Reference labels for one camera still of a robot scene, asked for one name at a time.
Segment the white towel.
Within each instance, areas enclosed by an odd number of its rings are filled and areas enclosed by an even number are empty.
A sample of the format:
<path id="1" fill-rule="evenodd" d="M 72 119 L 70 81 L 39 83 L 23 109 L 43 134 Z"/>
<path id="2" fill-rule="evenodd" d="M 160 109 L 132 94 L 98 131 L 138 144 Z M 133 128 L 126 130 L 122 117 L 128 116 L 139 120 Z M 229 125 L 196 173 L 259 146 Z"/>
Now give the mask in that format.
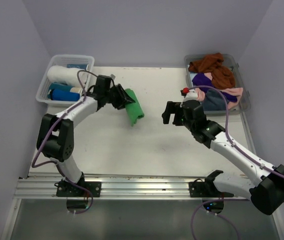
<path id="1" fill-rule="evenodd" d="M 86 86 L 90 81 L 90 75 L 81 69 L 67 68 L 60 65 L 51 66 L 43 79 L 51 83 L 59 83 L 80 88 Z"/>

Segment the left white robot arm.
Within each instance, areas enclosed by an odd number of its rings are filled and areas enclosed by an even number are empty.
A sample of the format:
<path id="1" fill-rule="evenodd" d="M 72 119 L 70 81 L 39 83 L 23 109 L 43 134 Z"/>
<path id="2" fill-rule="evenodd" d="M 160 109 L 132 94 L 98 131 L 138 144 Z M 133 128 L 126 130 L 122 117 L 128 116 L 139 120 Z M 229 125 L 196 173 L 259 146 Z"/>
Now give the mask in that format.
<path id="1" fill-rule="evenodd" d="M 73 105 L 57 114 L 47 113 L 43 116 L 37 139 L 37 152 L 31 167 L 55 164 L 63 178 L 69 182 L 68 191 L 74 196 L 81 196 L 86 185 L 81 181 L 83 173 L 73 157 L 75 128 L 107 104 L 121 110 L 136 103 L 137 100 L 120 84 L 115 84 L 112 77 L 98 75 L 95 84 L 85 90 Z"/>

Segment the green towel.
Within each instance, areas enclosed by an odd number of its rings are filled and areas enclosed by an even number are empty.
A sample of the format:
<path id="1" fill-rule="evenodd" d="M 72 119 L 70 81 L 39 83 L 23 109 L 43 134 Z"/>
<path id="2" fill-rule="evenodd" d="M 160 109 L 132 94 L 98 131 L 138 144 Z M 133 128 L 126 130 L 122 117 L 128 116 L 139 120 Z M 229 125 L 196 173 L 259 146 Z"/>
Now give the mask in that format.
<path id="1" fill-rule="evenodd" d="M 135 92 L 130 88 L 125 89 L 125 92 L 128 94 L 128 96 L 131 99 L 134 100 L 133 103 L 125 105 L 125 110 L 129 117 L 130 125 L 133 127 L 139 119 L 145 116 L 145 114 L 140 106 L 140 103 L 135 95 Z"/>

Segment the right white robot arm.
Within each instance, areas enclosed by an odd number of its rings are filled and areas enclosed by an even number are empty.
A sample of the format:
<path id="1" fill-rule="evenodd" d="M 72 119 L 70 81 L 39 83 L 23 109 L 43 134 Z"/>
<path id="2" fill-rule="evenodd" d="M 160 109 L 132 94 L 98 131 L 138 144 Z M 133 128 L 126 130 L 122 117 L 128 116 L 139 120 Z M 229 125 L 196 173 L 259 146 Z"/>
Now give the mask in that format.
<path id="1" fill-rule="evenodd" d="M 244 148 L 224 127 L 208 120 L 196 100 L 167 102 L 163 123 L 167 125 L 171 116 L 175 126 L 186 127 L 198 143 L 222 155 L 245 174 L 241 178 L 215 170 L 204 181 L 189 183 L 191 197 L 238 196 L 250 200 L 265 215 L 273 214 L 284 203 L 284 165 L 274 166 Z"/>

